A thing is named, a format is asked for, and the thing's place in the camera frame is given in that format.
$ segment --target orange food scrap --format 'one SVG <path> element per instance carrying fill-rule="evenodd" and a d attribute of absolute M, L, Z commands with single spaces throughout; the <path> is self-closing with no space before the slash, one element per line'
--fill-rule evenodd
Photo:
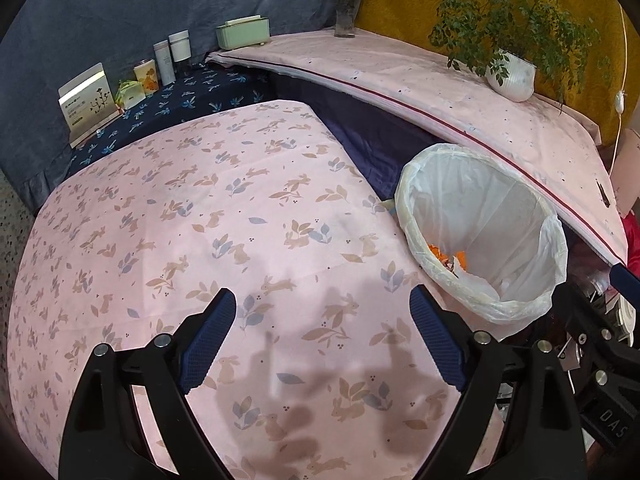
<path fill-rule="evenodd" d="M 428 244 L 428 247 L 429 247 L 429 250 L 434 254 L 434 256 L 440 261 L 440 263 L 448 268 L 449 264 L 451 263 L 449 260 L 449 257 L 446 254 L 441 253 L 440 248 L 435 245 Z M 456 253 L 456 258 L 460 262 L 460 267 L 462 267 L 466 271 L 465 251 L 458 251 Z"/>
<path fill-rule="evenodd" d="M 465 251 L 458 251 L 456 253 L 456 258 L 460 262 L 460 267 L 462 267 L 464 269 L 464 271 L 466 272 L 466 254 L 465 254 Z"/>

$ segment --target bolt head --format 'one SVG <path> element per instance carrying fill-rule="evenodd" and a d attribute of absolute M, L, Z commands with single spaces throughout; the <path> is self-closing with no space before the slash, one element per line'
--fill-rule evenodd
<path fill-rule="evenodd" d="M 171 336 L 169 334 L 160 334 L 154 339 L 154 345 L 158 348 L 164 348 L 171 342 Z"/>
<path fill-rule="evenodd" d="M 540 350 L 541 352 L 548 354 L 553 349 L 554 347 L 549 341 L 546 341 L 544 339 L 541 339 L 540 341 L 538 341 L 538 350 Z"/>
<path fill-rule="evenodd" d="M 481 345 L 487 345 L 491 342 L 491 336 L 483 330 L 476 332 L 474 334 L 474 339 L 476 340 L 476 343 L 480 343 Z"/>
<path fill-rule="evenodd" d="M 98 357 L 102 357 L 105 355 L 109 348 L 111 348 L 107 343 L 100 343 L 97 347 L 94 348 L 94 355 Z"/>
<path fill-rule="evenodd" d="M 600 386 L 604 386 L 605 384 L 607 384 L 608 379 L 609 378 L 607 377 L 607 373 L 604 370 L 598 370 L 596 372 L 596 382 Z"/>

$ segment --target pink bedsheet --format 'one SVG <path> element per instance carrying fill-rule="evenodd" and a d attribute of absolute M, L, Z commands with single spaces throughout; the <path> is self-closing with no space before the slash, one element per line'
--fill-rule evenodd
<path fill-rule="evenodd" d="M 412 478 L 459 398 L 410 317 L 420 282 L 433 288 L 306 105 L 159 132 L 67 180 L 36 219 L 8 342 L 20 435 L 56 475 L 92 348 L 144 346 L 224 286 L 238 317 L 188 401 L 234 477 Z M 136 399 L 172 468 L 142 388 Z M 500 430 L 496 418 L 477 465 Z"/>
<path fill-rule="evenodd" d="M 545 100 L 513 103 L 475 75 L 448 70 L 444 56 L 364 30 L 349 40 L 332 30 L 276 36 L 211 59 L 311 80 L 494 156 L 532 182 L 606 262 L 626 262 L 625 232 L 594 139 Z"/>

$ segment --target trash bin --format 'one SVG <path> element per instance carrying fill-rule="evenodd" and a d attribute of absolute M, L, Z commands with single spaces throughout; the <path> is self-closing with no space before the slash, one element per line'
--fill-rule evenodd
<path fill-rule="evenodd" d="M 488 156 L 453 144 L 423 150 L 402 170 L 396 210 L 415 259 L 459 303 L 445 307 L 462 306 L 474 330 L 498 339 L 519 332 L 548 312 L 566 280 L 558 216 Z"/>

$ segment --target green box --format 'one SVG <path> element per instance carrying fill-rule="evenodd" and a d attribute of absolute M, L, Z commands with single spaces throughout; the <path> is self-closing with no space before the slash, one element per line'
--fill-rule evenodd
<path fill-rule="evenodd" d="M 244 46 L 269 41 L 269 19 L 250 16 L 231 20 L 216 28 L 218 44 L 223 50 L 233 50 Z"/>

